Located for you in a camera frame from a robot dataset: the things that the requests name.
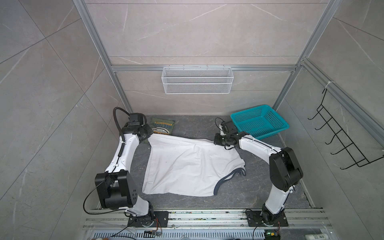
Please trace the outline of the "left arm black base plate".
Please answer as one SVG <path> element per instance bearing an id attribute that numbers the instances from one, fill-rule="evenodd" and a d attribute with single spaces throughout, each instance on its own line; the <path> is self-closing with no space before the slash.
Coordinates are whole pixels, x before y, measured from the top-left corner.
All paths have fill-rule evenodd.
<path id="1" fill-rule="evenodd" d="M 143 228 L 166 228 L 169 221 L 168 211 L 155 211 L 153 214 L 148 214 L 142 217 L 129 217 L 129 227 Z"/>

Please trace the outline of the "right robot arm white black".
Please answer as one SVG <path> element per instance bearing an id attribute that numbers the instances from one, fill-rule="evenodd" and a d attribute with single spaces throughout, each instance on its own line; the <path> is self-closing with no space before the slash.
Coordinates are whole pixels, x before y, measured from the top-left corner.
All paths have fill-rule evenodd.
<path id="1" fill-rule="evenodd" d="M 289 194 L 304 176 L 299 161 L 291 148 L 278 148 L 264 143 L 246 132 L 241 132 L 232 121 L 222 121 L 216 125 L 221 132 L 214 138 L 214 144 L 226 150 L 239 148 L 248 151 L 269 164 L 272 189 L 262 206 L 259 220 L 249 218 L 257 224 L 272 226 L 283 217 Z"/>

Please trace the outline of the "green tank top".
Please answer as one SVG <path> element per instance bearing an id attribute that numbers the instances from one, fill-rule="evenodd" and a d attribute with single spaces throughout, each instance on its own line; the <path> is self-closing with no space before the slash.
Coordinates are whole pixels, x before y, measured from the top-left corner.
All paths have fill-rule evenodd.
<path id="1" fill-rule="evenodd" d="M 172 120 L 163 120 L 152 118 L 146 123 L 146 126 L 151 128 L 150 136 L 153 134 L 171 135 L 174 129 L 175 122 Z"/>

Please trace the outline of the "teal plastic basket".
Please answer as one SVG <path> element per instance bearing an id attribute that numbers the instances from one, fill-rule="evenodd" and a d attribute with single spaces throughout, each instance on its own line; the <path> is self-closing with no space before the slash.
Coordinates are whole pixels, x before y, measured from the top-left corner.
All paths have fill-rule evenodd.
<path id="1" fill-rule="evenodd" d="M 270 106 L 261 105 L 230 115 L 239 132 L 262 140 L 287 130 L 289 124 Z"/>

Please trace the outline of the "white navy tank top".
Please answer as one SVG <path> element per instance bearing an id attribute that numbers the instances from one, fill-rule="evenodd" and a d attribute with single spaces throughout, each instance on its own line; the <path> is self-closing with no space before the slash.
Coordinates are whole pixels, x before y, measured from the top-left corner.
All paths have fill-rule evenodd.
<path id="1" fill-rule="evenodd" d="M 207 139 L 154 134 L 142 192 L 211 197 L 234 175 L 246 175 L 245 161 Z"/>

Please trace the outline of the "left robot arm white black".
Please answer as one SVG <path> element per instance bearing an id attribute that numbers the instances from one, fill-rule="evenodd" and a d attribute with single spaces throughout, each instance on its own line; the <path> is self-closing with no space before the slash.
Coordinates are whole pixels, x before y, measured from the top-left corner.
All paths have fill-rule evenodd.
<path id="1" fill-rule="evenodd" d="M 153 206 L 139 196 L 131 175 L 135 151 L 153 131 L 147 124 L 146 116 L 141 113 L 129 114 L 129 121 L 123 127 L 120 127 L 116 114 L 113 117 L 120 135 L 119 145 L 110 165 L 95 177 L 101 207 L 112 211 L 125 210 L 134 217 L 153 219 Z"/>

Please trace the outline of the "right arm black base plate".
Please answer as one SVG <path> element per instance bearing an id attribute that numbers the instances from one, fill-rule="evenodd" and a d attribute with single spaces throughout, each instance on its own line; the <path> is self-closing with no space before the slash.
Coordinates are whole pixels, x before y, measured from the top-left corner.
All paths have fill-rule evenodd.
<path id="1" fill-rule="evenodd" d="M 268 210 L 254 211 L 247 209 L 245 211 L 249 227 L 288 227 L 288 220 L 285 211 L 273 215 Z"/>

